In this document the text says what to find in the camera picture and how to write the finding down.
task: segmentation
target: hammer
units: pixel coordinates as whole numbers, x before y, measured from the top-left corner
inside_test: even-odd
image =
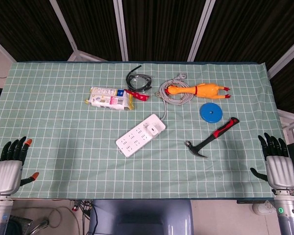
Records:
[[[230,121],[228,121],[225,125],[220,127],[218,130],[214,131],[211,136],[209,136],[207,139],[205,139],[200,144],[193,146],[190,141],[186,141],[185,145],[189,148],[191,153],[193,153],[195,156],[201,157],[201,158],[207,158],[198,152],[206,146],[208,143],[213,141],[214,139],[218,138],[220,135],[222,135],[224,132],[226,132],[228,129],[230,129],[235,124],[239,123],[240,121],[236,117],[231,117]]]

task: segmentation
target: yellow rubber chicken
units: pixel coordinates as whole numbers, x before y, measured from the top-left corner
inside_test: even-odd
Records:
[[[231,95],[218,95],[218,90],[229,91],[228,87],[220,87],[213,83],[202,83],[194,87],[177,87],[177,86],[169,86],[165,89],[168,94],[179,94],[179,93],[192,93],[197,97],[202,98],[210,98],[210,99],[228,99]]]

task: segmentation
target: blue disc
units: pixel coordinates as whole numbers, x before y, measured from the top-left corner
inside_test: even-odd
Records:
[[[218,122],[222,118],[222,109],[219,105],[214,103],[206,103],[202,105],[199,113],[202,119],[209,123]]]

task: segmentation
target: black ceiling panel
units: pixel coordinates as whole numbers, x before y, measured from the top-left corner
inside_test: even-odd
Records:
[[[294,44],[294,0],[217,0],[195,61],[265,62]]]
[[[205,0],[123,0],[129,60],[186,61]]]
[[[110,61],[121,61],[112,0],[57,0],[77,48]]]
[[[270,82],[277,108],[294,113],[294,59]]]
[[[73,52],[49,0],[0,0],[0,44],[16,61],[66,61]]]

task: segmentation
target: orange fingertip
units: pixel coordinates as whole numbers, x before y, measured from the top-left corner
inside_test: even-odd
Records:
[[[25,144],[27,144],[28,146],[30,146],[31,145],[31,143],[32,143],[32,139],[29,139],[29,140],[27,140],[26,142],[25,142]]]
[[[39,172],[35,172],[31,177],[33,177],[34,178],[34,180],[36,180],[37,179],[37,177],[38,177],[38,175],[39,175]]]

